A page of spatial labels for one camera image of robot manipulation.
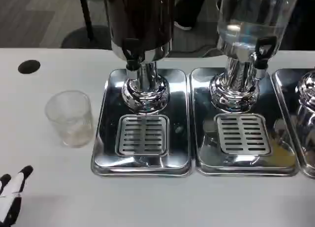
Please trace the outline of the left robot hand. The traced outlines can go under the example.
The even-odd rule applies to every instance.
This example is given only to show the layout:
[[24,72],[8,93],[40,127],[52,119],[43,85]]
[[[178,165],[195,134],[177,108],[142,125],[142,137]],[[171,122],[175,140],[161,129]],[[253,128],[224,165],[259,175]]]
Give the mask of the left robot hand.
[[0,226],[11,227],[18,219],[22,197],[27,178],[32,174],[33,167],[27,165],[12,177],[4,174],[0,178]]

